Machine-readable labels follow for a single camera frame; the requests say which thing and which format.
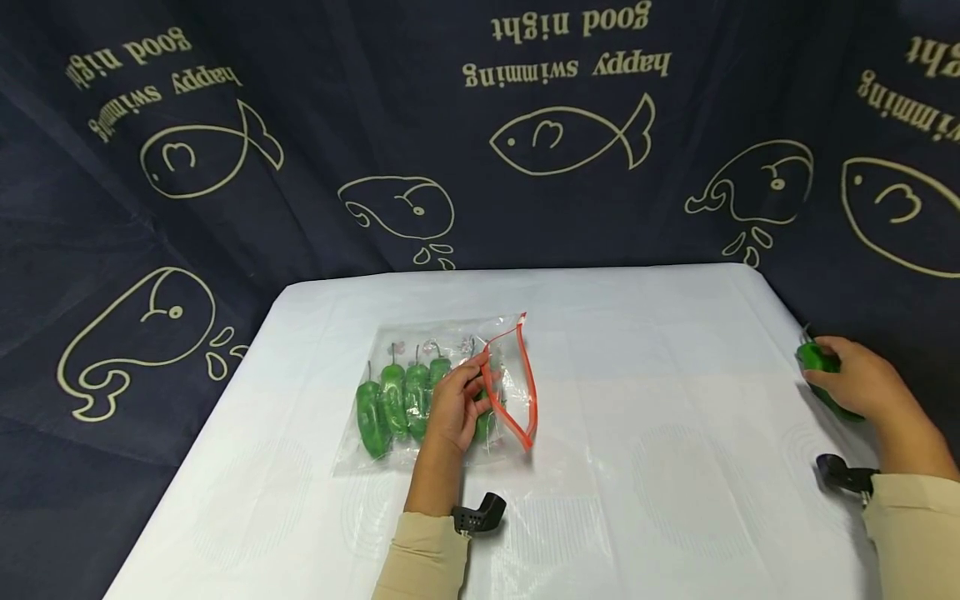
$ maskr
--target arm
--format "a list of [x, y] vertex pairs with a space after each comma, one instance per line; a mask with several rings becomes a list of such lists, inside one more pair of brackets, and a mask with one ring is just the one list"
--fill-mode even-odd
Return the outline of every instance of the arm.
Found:
[[469, 538], [453, 529], [450, 513], [460, 503], [464, 452], [477, 416], [490, 400], [474, 402], [483, 388], [485, 352], [437, 384], [410, 491], [380, 573], [374, 600], [453, 599], [464, 582]]
[[960, 598], [960, 470], [943, 434], [886, 360], [844, 338], [817, 343], [840, 373], [804, 373], [876, 428], [880, 475], [864, 511], [886, 600]]

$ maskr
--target fish tail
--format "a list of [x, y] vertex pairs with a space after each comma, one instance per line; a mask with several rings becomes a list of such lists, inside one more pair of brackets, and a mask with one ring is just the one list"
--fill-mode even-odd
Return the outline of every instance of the fish tail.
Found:
[[627, 158], [630, 160], [629, 168], [636, 168], [650, 154], [652, 146], [650, 128], [653, 127], [656, 118], [657, 106], [654, 104], [654, 99], [650, 97], [650, 94], [644, 93], [634, 109], [634, 114], [630, 115], [627, 123], [617, 135], [627, 149]]
[[270, 135], [267, 124], [256, 110], [242, 100], [237, 100], [237, 106], [240, 107], [240, 118], [243, 120], [244, 137], [279, 171], [284, 159], [280, 142]]

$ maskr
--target hand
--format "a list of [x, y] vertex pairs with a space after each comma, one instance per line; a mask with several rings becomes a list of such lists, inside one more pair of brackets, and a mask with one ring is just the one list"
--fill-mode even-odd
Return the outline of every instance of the hand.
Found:
[[822, 336], [815, 342], [840, 358], [840, 372], [804, 371], [813, 385], [827, 390], [837, 404], [874, 425], [923, 413], [893, 365], [846, 338]]
[[461, 453], [466, 452], [473, 440], [477, 417], [490, 410], [490, 399], [476, 402], [473, 399], [483, 389], [480, 368], [490, 361], [490, 354], [483, 352], [449, 372], [433, 391], [430, 419], [426, 424], [426, 437], [444, 439]]

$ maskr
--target beige sleeve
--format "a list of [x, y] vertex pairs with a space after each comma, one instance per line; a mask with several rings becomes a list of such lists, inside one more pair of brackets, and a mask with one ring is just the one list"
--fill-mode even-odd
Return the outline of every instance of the beige sleeve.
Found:
[[884, 600], [960, 599], [960, 483], [926, 475], [873, 481], [863, 519]]
[[469, 536], [452, 516], [404, 513], [373, 600], [455, 600], [464, 583]]

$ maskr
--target black plastic clip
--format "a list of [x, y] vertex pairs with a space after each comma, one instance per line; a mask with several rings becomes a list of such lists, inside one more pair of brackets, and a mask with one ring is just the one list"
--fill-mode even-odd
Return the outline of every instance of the black plastic clip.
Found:
[[493, 531], [507, 510], [507, 501], [493, 492], [487, 492], [477, 510], [463, 506], [453, 507], [453, 528], [460, 532], [482, 533]]
[[847, 461], [836, 454], [821, 454], [817, 457], [817, 472], [827, 486], [870, 496], [874, 494], [874, 482], [870, 478], [880, 471], [875, 468], [850, 468]]

